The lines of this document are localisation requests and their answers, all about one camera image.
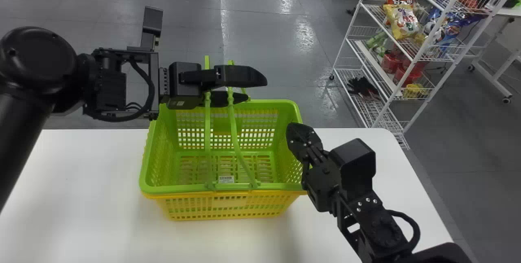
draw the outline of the green basket handle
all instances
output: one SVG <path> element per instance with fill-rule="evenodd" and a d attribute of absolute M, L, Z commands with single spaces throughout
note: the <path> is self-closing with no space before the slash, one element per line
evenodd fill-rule
<path fill-rule="evenodd" d="M 205 55 L 204 57 L 204 69 L 210 69 L 210 57 Z M 212 164 L 212 158 L 210 157 L 210 92 L 204 94 L 204 155 L 206 157 L 206 164 L 208 164 L 208 176 L 206 181 L 206 187 L 211 191 L 215 191 L 214 177 L 214 165 Z"/>
<path fill-rule="evenodd" d="M 228 91 L 228 118 L 230 119 L 231 140 L 233 143 L 233 148 L 235 149 L 235 153 L 236 153 L 237 157 L 239 158 L 239 162 L 241 163 L 242 168 L 245 170 L 246 174 L 248 175 L 248 178 L 250 179 L 250 187 L 255 189 L 255 188 L 259 187 L 261 182 L 259 182 L 255 179 L 255 174 L 246 165 L 246 161 L 244 160 L 244 157 L 242 156 L 241 147 L 239 146 L 239 141 L 237 139 L 237 125 L 236 125 L 236 121 L 235 121 L 235 111 L 233 109 L 233 90 L 232 90 L 232 88 L 228 87 L 227 91 Z"/>
<path fill-rule="evenodd" d="M 229 65 L 233 65 L 233 61 L 228 61 Z M 204 69 L 209 70 L 210 69 L 210 57 L 208 55 L 205 55 L 204 57 Z M 246 89 L 241 88 L 241 92 L 243 94 L 246 94 Z M 235 150 L 235 153 L 237 155 L 237 158 L 239 159 L 239 162 L 242 166 L 242 168 L 245 170 L 246 174 L 248 175 L 248 178 L 250 180 L 250 188 L 256 189 L 261 184 L 260 181 L 257 181 L 255 179 L 255 173 L 250 170 L 250 168 L 246 165 L 246 161 L 244 160 L 244 156 L 242 156 L 241 148 L 239 145 L 239 140 L 237 138 L 237 126 L 236 126 L 236 120 L 235 120 L 235 110 L 233 108 L 233 90 L 231 87 L 227 87 L 227 93 L 228 93 L 228 118 L 230 120 L 230 129 L 231 129 L 231 140 L 233 143 L 233 148 Z M 205 157 L 206 157 L 206 163 L 208 164 L 209 170 L 208 170 L 208 177 L 206 181 L 206 187 L 211 191 L 216 191 L 216 181 L 213 180 L 214 174 L 214 166 L 212 164 L 212 158 L 210 154 L 210 92 L 205 92 L 204 94 L 204 150 L 205 150 Z"/>

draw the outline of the red cup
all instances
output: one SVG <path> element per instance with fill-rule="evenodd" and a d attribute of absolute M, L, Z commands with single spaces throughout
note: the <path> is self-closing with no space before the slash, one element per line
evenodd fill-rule
<path fill-rule="evenodd" d="M 398 67 L 402 66 L 402 60 L 393 55 L 392 53 L 386 53 L 382 59 L 382 70 L 388 74 L 394 74 Z"/>
<path fill-rule="evenodd" d="M 394 74 L 394 78 L 392 80 L 393 83 L 398 85 L 398 82 L 400 82 L 400 80 L 402 79 L 404 74 L 405 74 L 404 68 L 403 67 L 399 67 L 396 70 L 396 74 Z M 409 84 L 412 84 L 414 81 L 419 79 L 421 75 L 422 75 L 422 72 L 415 72 L 414 70 L 412 70 L 411 73 L 409 74 L 409 76 L 407 76 L 407 78 L 403 82 L 402 87 L 405 87 L 405 86 L 407 86 Z"/>
<path fill-rule="evenodd" d="M 423 72 L 423 69 L 425 68 L 426 64 L 428 64 L 428 61 L 417 61 L 417 63 L 414 65 L 413 70 L 411 71 L 411 74 L 415 73 L 418 74 L 420 72 Z M 411 61 L 408 57 L 404 57 L 403 59 L 403 69 L 407 70 L 409 68 L 409 65 L 411 65 Z"/>

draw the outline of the yellow snack bag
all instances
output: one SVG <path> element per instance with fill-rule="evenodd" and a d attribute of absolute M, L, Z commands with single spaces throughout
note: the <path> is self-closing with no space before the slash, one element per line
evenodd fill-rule
<path fill-rule="evenodd" d="M 414 15 L 411 5 L 384 4 L 383 11 L 391 22 L 392 34 L 396 40 L 412 37 L 420 31 L 418 19 Z"/>

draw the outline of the sticker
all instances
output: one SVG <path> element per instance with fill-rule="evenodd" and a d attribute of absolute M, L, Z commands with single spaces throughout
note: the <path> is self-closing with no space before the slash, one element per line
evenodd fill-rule
<path fill-rule="evenodd" d="M 220 184 L 233 184 L 233 183 L 235 183 L 235 178 L 232 175 L 220 175 L 219 183 Z"/>

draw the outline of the gray floor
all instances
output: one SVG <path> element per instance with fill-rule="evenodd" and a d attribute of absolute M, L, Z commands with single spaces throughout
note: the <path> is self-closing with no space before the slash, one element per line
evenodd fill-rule
<path fill-rule="evenodd" d="M 42 26 L 80 52 L 98 46 L 137 45 L 144 5 L 164 9 L 160 63 L 234 59 L 262 71 L 269 86 L 253 98 L 289 98 L 314 127 L 355 127 L 357 120 L 337 83 L 329 82 L 355 0 L 1 0 L 0 33 Z M 495 46 L 490 61 L 504 59 Z M 452 237 L 481 262 L 517 261 L 516 215 L 521 186 L 516 120 L 521 97 L 511 105 L 462 64 L 406 137 L 406 152 Z M 144 102 L 145 85 L 129 70 L 129 101 Z M 508 74 L 521 78 L 514 68 Z M 511 85 L 519 81 L 508 78 Z M 52 117 L 46 128 L 147 127 L 147 121 L 109 124 L 78 111 Z"/>

